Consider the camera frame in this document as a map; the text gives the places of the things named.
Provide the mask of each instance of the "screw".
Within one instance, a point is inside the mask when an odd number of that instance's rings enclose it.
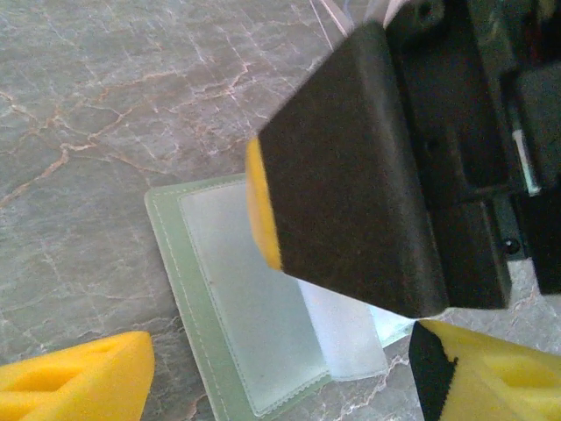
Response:
[[[520,252],[520,241],[517,239],[505,239],[505,249],[507,254],[517,254]]]

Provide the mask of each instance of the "stitching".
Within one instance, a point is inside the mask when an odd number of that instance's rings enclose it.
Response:
[[[224,187],[224,186],[237,186],[237,185],[243,184],[244,182],[245,182],[245,181],[221,182],[221,183],[218,183],[218,184],[216,184],[216,185],[214,185],[214,186],[209,186],[208,188],[205,188],[205,189],[198,189],[198,190],[182,189],[182,190],[181,190],[181,193],[187,193],[187,194],[186,194],[186,195],[183,195],[183,196],[179,196],[179,197],[177,198],[177,202],[178,202],[178,204],[179,204],[180,200],[181,200],[184,196],[193,195],[193,194],[195,194],[195,193],[196,193],[196,194],[198,194],[198,193],[205,193],[205,192],[213,191],[213,190],[216,190],[216,189],[220,189],[220,188],[222,188],[222,187]],[[234,361],[234,365],[236,366],[236,370],[238,371],[238,375],[239,375],[240,380],[241,380],[241,382],[242,382],[242,385],[243,385],[243,387],[244,387],[245,394],[246,394],[246,396],[247,396],[247,399],[248,399],[249,402],[250,402],[250,405],[252,406],[253,412],[254,412],[255,414],[259,414],[259,416],[262,417],[262,416],[264,416],[264,415],[266,415],[266,414],[271,413],[273,410],[277,409],[277,408],[278,408],[279,406],[281,406],[283,403],[285,403],[286,401],[288,401],[288,400],[291,399],[292,397],[298,395],[298,393],[300,393],[301,391],[307,389],[310,385],[312,385],[312,384],[314,384],[314,383],[316,383],[316,382],[319,382],[319,381],[320,381],[321,379],[323,379],[328,373],[327,373],[327,372],[324,372],[324,373],[319,374],[318,376],[314,377],[313,379],[310,379],[310,380],[308,380],[307,382],[301,384],[299,387],[297,387],[296,389],[292,390],[291,392],[288,392],[285,396],[282,396],[282,397],[280,397],[279,399],[277,399],[276,401],[274,401],[273,403],[269,404],[269,405],[268,405],[266,408],[264,408],[263,410],[257,411],[255,402],[253,401],[251,394],[248,393],[248,391],[249,391],[249,386],[248,386],[248,384],[247,384],[247,380],[245,379],[244,372],[243,372],[243,370],[241,369],[241,367],[240,367],[240,365],[239,365],[238,357],[237,357],[237,355],[236,355],[236,353],[235,353],[235,351],[234,351],[234,347],[233,347],[233,345],[232,345],[232,343],[231,343],[230,336],[228,335],[228,332],[227,332],[227,330],[226,330],[226,328],[225,328],[225,323],[224,323],[222,314],[221,314],[221,312],[220,312],[220,310],[219,310],[219,306],[218,306],[218,304],[217,304],[217,300],[216,300],[216,298],[215,298],[215,295],[213,294],[212,289],[209,287],[209,279],[208,279],[208,277],[207,277],[207,274],[206,274],[205,271],[204,271],[204,268],[203,268],[202,265],[201,265],[200,254],[199,254],[199,251],[198,251],[198,249],[197,249],[197,247],[196,247],[195,242],[193,241],[193,234],[192,234],[191,229],[190,229],[190,227],[189,227],[189,223],[187,222],[187,220],[186,220],[186,218],[185,218],[185,213],[184,213],[183,208],[181,207],[181,205],[180,205],[180,209],[181,209],[181,218],[183,219],[183,224],[185,225],[185,227],[186,227],[186,229],[187,229],[187,231],[188,231],[189,239],[191,239],[191,246],[193,247],[193,251],[194,251],[194,253],[195,253],[195,257],[196,257],[197,262],[198,262],[198,264],[199,264],[199,268],[200,268],[200,270],[201,270],[201,275],[202,275],[202,278],[204,279],[205,287],[206,287],[206,289],[207,289],[207,292],[209,293],[209,297],[210,297],[210,300],[212,301],[212,304],[213,304],[213,306],[214,306],[215,313],[217,314],[218,323],[220,324],[220,328],[222,329],[222,332],[223,332],[223,334],[224,334],[224,339],[225,339],[225,341],[226,341],[226,344],[227,344],[227,346],[228,346],[228,349],[230,350],[231,357],[232,357],[232,359],[233,359],[233,361]]]
[[[218,184],[213,184],[209,187],[205,187],[204,189],[197,189],[197,188],[191,188],[191,189],[177,189],[177,190],[171,190],[171,191],[162,191],[161,193],[154,193],[153,197],[157,197],[157,196],[169,196],[169,195],[179,195],[181,193],[188,193],[188,194],[192,194],[192,193],[203,193],[205,191],[212,191],[214,189],[219,189],[221,187],[224,186],[235,186],[237,184],[243,184],[245,182],[244,180],[236,180],[236,181],[225,181],[225,182],[220,182]]]
[[[180,270],[179,270],[179,266],[178,266],[178,264],[177,264],[177,260],[175,259],[175,256],[174,256],[174,251],[173,251],[173,249],[172,249],[172,247],[171,247],[171,244],[169,243],[169,237],[168,237],[168,234],[167,234],[166,226],[164,225],[164,221],[163,221],[163,219],[162,219],[162,217],[161,217],[161,214],[160,214],[160,209],[158,208],[158,205],[156,204],[156,202],[155,202],[154,200],[152,200],[152,204],[153,204],[153,206],[154,206],[154,209],[156,210],[156,214],[158,215],[158,219],[160,220],[160,225],[161,225],[162,231],[164,232],[164,237],[166,238],[166,243],[167,243],[167,248],[169,249],[169,254],[170,254],[171,257],[172,257],[172,260],[174,261],[175,273],[177,274],[177,276],[178,276],[180,279],[182,279],[182,275],[181,275],[181,272],[180,272]],[[191,315],[191,318],[193,319],[193,325],[195,325],[196,337],[197,337],[197,339],[199,340],[199,343],[201,344],[202,353],[204,354],[204,358],[206,359],[207,364],[209,365],[210,374],[212,375],[212,379],[214,380],[214,385],[215,385],[215,387],[217,388],[218,397],[219,397],[219,399],[220,399],[220,403],[222,404],[222,408],[223,408],[223,410],[224,410],[224,414],[226,415],[226,417],[227,417],[228,419],[230,419],[230,415],[228,414],[228,411],[226,410],[226,404],[225,404],[225,402],[224,402],[224,399],[222,398],[222,393],[221,393],[221,391],[220,391],[220,388],[218,387],[217,376],[216,376],[215,373],[214,373],[214,369],[213,369],[212,366],[210,365],[209,355],[207,354],[206,347],[204,346],[204,343],[202,342],[201,332],[200,332],[200,329],[199,329],[199,325],[198,325],[198,323],[196,322],[195,315],[194,315],[194,313],[193,313],[193,309],[191,308],[191,303],[189,302],[189,299],[188,299],[188,297],[187,297],[187,292],[185,291],[185,287],[183,286],[183,282],[180,282],[180,284],[181,284],[181,289],[183,290],[183,295],[185,296],[185,301],[186,301],[186,303],[187,303],[187,307],[188,307],[189,313],[190,313],[190,315]]]

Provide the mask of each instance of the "yellow foam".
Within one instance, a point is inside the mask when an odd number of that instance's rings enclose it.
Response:
[[[281,249],[274,222],[273,206],[266,182],[259,139],[252,139],[245,156],[247,210],[252,235],[269,267],[281,270]]]
[[[434,320],[457,360],[441,421],[561,421],[561,357]]]
[[[154,372],[147,332],[0,367],[0,421],[138,421]]]

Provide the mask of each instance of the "gray marble countertop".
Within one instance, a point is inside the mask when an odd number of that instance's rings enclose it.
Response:
[[[306,0],[0,4],[0,364],[148,330],[143,419],[212,414],[143,195],[243,170],[245,142],[329,52]],[[561,353],[529,261],[504,311],[444,319]],[[406,339],[387,375],[332,383],[282,419],[422,419]]]

